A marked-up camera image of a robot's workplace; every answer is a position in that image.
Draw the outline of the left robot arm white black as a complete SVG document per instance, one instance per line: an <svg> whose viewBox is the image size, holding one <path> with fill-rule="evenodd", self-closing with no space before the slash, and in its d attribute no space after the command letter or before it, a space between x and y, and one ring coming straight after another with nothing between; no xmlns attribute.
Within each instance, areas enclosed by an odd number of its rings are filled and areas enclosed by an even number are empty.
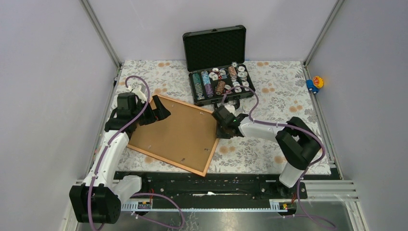
<svg viewBox="0 0 408 231"><path fill-rule="evenodd" d="M78 222L114 224L122 205L132 195L143 198L149 193L148 183L138 176L125 177L117 185L113 180L120 156L137 126L149 125L171 115L157 95L153 96L153 102L155 109L143 93L118 94L117 107L105 123L102 147L95 163L82 183L72 186L69 192Z"/></svg>

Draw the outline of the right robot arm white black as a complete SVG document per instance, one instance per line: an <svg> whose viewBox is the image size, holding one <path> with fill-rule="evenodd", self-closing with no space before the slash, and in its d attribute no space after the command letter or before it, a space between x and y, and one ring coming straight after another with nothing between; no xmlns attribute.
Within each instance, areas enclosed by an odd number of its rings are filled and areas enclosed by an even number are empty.
<svg viewBox="0 0 408 231"><path fill-rule="evenodd" d="M225 106L218 107L212 116L217 122L218 138L253 137L279 145L287 160L276 185L276 192L282 198L295 192L295 184L312 165L318 152L323 151L321 140L298 117L283 124L258 121L247 114L235 116Z"/></svg>

